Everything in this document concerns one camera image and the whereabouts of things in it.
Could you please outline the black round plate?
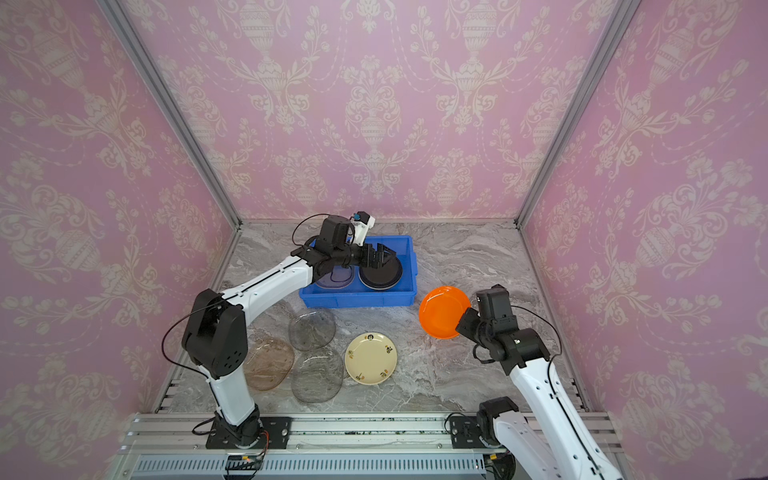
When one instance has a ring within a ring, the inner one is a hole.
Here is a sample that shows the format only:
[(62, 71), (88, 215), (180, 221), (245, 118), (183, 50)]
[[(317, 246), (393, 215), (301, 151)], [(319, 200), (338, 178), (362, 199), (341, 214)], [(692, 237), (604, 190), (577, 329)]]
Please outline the black round plate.
[(403, 267), (396, 255), (388, 257), (378, 267), (359, 267), (358, 275), (364, 286), (375, 291), (385, 291), (399, 283), (403, 275)]

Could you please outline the orange round plate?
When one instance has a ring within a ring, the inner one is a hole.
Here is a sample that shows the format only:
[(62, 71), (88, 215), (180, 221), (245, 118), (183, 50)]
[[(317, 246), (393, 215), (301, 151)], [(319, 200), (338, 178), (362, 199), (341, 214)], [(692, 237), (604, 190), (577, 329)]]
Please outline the orange round plate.
[(453, 286), (441, 286), (429, 292), (419, 308), (419, 322), (431, 337), (449, 340), (457, 337), (456, 328), (471, 307), (469, 297)]

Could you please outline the cream plate with flowers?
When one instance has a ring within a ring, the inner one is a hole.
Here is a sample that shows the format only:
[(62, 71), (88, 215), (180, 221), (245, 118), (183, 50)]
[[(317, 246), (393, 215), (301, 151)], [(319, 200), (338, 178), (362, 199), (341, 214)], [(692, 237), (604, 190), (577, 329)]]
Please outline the cream plate with flowers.
[(347, 374), (357, 383), (378, 385), (395, 372), (398, 352), (394, 342), (381, 333), (363, 333), (346, 347), (344, 365)]

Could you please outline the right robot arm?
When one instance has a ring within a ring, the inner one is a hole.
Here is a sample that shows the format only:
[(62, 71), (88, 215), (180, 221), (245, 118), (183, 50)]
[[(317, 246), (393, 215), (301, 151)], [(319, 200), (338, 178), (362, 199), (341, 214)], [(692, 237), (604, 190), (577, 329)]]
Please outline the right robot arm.
[(476, 421), (483, 441), (501, 446), (532, 479), (622, 479), (565, 391), (555, 356), (540, 335), (521, 328), (509, 292), (501, 285), (475, 293), (456, 332), (473, 343), (473, 357), (498, 364), (523, 395), (540, 432), (535, 433), (508, 397), (480, 404)]

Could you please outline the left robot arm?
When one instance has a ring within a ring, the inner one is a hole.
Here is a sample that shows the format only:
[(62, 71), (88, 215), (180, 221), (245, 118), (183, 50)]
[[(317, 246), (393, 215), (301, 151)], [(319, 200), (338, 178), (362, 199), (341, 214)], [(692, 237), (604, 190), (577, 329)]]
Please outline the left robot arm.
[(226, 432), (236, 447), (252, 448), (266, 436), (243, 369), (248, 326), (337, 266), (381, 270), (393, 265), (394, 250), (366, 240), (374, 225), (375, 218), (362, 211), (350, 217), (328, 215), (319, 233), (297, 243), (277, 266), (221, 293), (206, 289), (195, 298), (181, 346), (212, 391), (214, 429)]

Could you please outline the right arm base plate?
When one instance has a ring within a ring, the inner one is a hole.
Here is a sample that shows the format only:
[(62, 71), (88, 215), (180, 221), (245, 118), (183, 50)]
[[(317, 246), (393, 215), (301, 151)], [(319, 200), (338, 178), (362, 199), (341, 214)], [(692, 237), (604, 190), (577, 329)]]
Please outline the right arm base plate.
[(490, 443), (484, 438), (475, 416), (460, 412), (451, 413), (445, 419), (444, 429), (450, 436), (453, 449), (490, 449), (496, 447), (496, 444)]

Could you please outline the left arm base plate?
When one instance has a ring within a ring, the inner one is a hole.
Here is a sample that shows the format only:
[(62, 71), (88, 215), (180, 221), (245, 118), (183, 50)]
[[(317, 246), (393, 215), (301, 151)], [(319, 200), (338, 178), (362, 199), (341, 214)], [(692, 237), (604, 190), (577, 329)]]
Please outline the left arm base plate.
[(291, 417), (267, 416), (247, 420), (235, 427), (216, 415), (205, 447), (208, 450), (284, 450), (290, 438), (292, 421)]

